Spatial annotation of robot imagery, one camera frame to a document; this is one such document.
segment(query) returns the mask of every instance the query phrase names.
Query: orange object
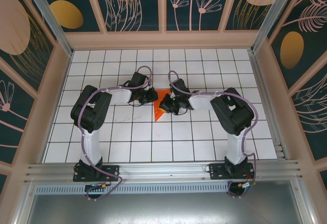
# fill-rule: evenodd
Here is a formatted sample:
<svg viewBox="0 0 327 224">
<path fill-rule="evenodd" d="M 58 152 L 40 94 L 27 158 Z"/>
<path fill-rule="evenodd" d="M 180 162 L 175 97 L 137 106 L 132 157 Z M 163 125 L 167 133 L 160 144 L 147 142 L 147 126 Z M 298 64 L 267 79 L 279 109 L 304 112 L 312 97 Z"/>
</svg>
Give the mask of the orange object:
<svg viewBox="0 0 327 224">
<path fill-rule="evenodd" d="M 160 102 L 164 99 L 166 94 L 170 95 L 169 89 L 159 89 L 156 90 L 158 93 L 158 100 L 153 102 L 154 105 L 154 120 L 155 122 L 165 113 L 163 110 L 159 109 Z"/>
</svg>

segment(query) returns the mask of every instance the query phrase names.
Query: metal extrusion bar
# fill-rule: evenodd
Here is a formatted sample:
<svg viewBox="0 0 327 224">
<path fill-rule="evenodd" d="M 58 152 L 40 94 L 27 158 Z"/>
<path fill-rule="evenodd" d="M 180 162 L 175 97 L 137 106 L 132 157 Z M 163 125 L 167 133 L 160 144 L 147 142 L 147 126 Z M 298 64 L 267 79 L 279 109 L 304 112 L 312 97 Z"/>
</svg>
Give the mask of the metal extrusion bar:
<svg viewBox="0 0 327 224">
<path fill-rule="evenodd" d="M 287 0 L 275 0 L 274 3 L 271 5 L 263 23 L 260 26 L 258 34 L 256 35 L 256 38 L 252 43 L 251 48 L 254 53 L 258 52 L 258 50 L 260 49 L 270 29 L 272 28 L 279 14 L 283 10 L 286 2 Z"/>
<path fill-rule="evenodd" d="M 281 132 L 281 128 L 279 127 L 279 123 L 277 120 L 277 115 L 274 110 L 274 105 L 271 100 L 271 97 L 268 92 L 267 84 L 265 82 L 264 77 L 262 76 L 262 71 L 260 67 L 260 62 L 256 57 L 256 54 L 249 53 L 250 61 L 252 64 L 252 69 L 254 72 L 256 83 L 258 84 L 258 89 L 263 99 L 263 106 L 266 112 L 267 121 L 269 123 L 269 127 L 271 129 L 271 133 L 275 137 L 274 146 L 277 154 L 277 158 L 286 158 L 289 159 L 289 153 L 287 151 L 287 147 L 285 144 L 285 140 L 283 134 Z"/>
<path fill-rule="evenodd" d="M 194 163 L 141 163 L 119 164 L 120 176 L 125 183 L 151 184 L 151 183 L 199 183 L 212 182 L 207 165 L 216 162 Z M 25 178 L 25 184 L 53 185 L 69 184 L 83 185 L 73 182 L 73 167 L 75 164 L 40 164 L 30 165 Z M 297 161 L 294 160 L 258 160 L 257 181 L 284 181 L 301 178 Z"/>
</svg>

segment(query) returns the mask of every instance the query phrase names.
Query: black mounting bracket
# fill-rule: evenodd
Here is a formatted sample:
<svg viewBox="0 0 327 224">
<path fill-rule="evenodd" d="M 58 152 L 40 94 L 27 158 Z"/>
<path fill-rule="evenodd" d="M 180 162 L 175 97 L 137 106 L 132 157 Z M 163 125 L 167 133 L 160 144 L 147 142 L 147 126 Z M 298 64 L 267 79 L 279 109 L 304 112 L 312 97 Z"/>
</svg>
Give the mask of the black mounting bracket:
<svg viewBox="0 0 327 224">
<path fill-rule="evenodd" d="M 253 164 L 247 162 L 247 158 L 240 164 L 234 165 L 225 157 L 225 163 L 209 164 L 208 173 L 212 180 L 246 179 L 246 174 L 254 177 Z"/>
<path fill-rule="evenodd" d="M 107 173 L 119 175 L 118 165 L 102 165 L 102 159 L 101 159 L 96 166 Z M 92 166 L 83 163 L 83 161 L 81 160 L 79 164 L 74 167 L 73 182 L 117 182 L 117 181 L 118 178 L 109 177 L 105 174 L 102 174 Z"/>
</svg>

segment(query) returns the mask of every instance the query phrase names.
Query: aluminum frame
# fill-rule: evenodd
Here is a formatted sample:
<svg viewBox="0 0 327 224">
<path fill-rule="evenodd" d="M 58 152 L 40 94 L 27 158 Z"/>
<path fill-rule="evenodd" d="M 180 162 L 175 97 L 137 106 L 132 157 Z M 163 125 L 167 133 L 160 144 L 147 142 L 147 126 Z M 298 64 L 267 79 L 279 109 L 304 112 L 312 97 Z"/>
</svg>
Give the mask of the aluminum frame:
<svg viewBox="0 0 327 224">
<path fill-rule="evenodd" d="M 260 64 L 255 54 L 250 52 L 250 61 L 258 84 L 259 92 L 263 99 L 264 109 L 267 112 L 269 126 L 275 138 L 274 146 L 279 160 L 258 160 L 256 181 L 290 181 L 293 186 L 297 206 L 305 224 L 318 223 L 314 210 L 311 206 L 308 193 L 306 192 L 301 171 L 296 160 L 289 158 L 284 140 L 279 129 L 271 98 L 267 93 L 266 83 L 261 75 Z M 216 162 L 192 162 L 192 163 L 123 163 L 120 166 L 120 176 L 128 185 L 146 184 L 212 184 L 225 183 L 226 180 L 210 180 L 209 173 L 205 172 L 210 163 Z M 21 205 L 15 212 L 15 223 L 26 223 L 32 208 L 34 196 L 38 187 L 54 185 L 83 186 L 84 183 L 74 183 L 73 174 L 75 164 L 53 163 L 30 165 L 24 181 L 24 193 L 21 197 Z"/>
<path fill-rule="evenodd" d="M 281 11 L 283 10 L 287 0 L 275 0 L 271 5 L 264 21 L 262 22 L 258 34 L 256 35 L 251 49 L 254 53 L 257 53 L 261 45 L 265 41 L 270 29 L 274 25 Z"/>
</svg>

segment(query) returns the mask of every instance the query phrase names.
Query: white grid floor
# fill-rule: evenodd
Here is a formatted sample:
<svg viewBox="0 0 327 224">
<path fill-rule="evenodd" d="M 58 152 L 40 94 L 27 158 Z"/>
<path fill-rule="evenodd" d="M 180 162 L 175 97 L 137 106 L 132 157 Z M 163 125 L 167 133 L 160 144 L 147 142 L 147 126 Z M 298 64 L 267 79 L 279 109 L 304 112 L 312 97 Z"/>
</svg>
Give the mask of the white grid floor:
<svg viewBox="0 0 327 224">
<path fill-rule="evenodd" d="M 246 151 L 255 152 L 259 160 L 277 159 L 247 50 L 160 49 L 75 51 L 43 162 L 79 160 L 80 135 L 70 112 L 86 85 L 123 84 L 142 65 L 152 68 L 155 89 L 169 88 L 169 70 L 176 71 L 192 91 L 235 87 L 259 112 L 259 122 L 248 135 Z M 103 161 L 111 163 L 223 160 L 226 139 L 226 132 L 212 112 L 164 114 L 154 122 L 153 104 L 110 106 L 100 129 Z"/>
</svg>

